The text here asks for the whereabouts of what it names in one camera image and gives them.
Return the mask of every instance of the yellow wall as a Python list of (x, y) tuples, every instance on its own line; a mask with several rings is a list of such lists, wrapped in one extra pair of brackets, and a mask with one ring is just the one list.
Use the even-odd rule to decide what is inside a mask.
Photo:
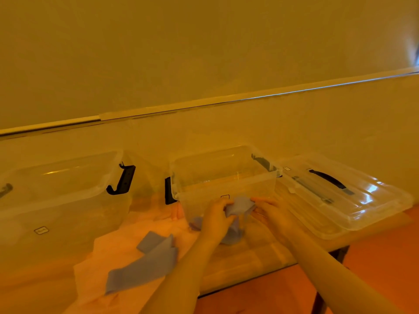
[(273, 159), (321, 152), (418, 200), (418, 84), (416, 74), (11, 138), (0, 173), (124, 148), (138, 166), (133, 191), (145, 195), (163, 189), (170, 160), (249, 143)]
[(412, 66), (418, 0), (2, 0), (0, 129)]

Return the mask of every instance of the table leg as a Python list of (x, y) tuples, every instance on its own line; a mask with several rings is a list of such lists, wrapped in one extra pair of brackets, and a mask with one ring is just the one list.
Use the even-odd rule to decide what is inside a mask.
[[(334, 250), (329, 254), (338, 260), (340, 263), (343, 262), (346, 253), (348, 252), (349, 246)], [(314, 299), (313, 309), (311, 310), (311, 314), (324, 314), (326, 312), (327, 305), (320, 294), (317, 292), (316, 298)]]

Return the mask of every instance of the pink cloth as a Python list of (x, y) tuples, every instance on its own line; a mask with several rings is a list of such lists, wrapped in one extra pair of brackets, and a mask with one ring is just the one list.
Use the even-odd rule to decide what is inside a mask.
[(74, 266), (78, 298), (63, 314), (138, 314), (164, 278), (129, 290), (104, 295), (108, 272), (122, 268), (144, 254), (136, 249), (149, 231), (174, 236), (182, 258), (198, 233), (189, 229), (179, 203), (171, 211), (130, 212), (118, 230), (96, 238), (93, 252)]

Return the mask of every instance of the floor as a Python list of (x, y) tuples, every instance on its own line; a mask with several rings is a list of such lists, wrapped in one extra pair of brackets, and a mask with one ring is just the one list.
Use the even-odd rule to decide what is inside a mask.
[[(401, 310), (417, 314), (419, 207), (406, 213), (413, 224), (353, 244), (343, 264)], [(314, 286), (295, 265), (201, 298), (195, 314), (309, 314), (315, 294)]]

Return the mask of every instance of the blue-gray cloth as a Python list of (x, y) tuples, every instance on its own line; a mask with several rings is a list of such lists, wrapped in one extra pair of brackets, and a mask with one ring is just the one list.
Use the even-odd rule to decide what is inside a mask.
[(105, 295), (146, 284), (169, 274), (176, 265), (178, 248), (173, 235), (162, 237), (149, 232), (137, 246), (145, 256), (121, 269), (108, 273)]
[[(234, 198), (234, 204), (227, 205), (225, 207), (225, 216), (231, 215), (240, 215), (244, 214), (245, 216), (249, 215), (255, 207), (255, 203), (250, 200), (248, 197), (236, 197)], [(198, 216), (193, 218), (192, 222), (189, 223), (189, 226), (192, 230), (200, 231), (202, 228), (202, 217)], [(239, 227), (239, 220), (236, 220), (228, 228), (227, 234), (221, 240), (223, 244), (236, 244), (241, 240), (243, 236), (243, 230)]]

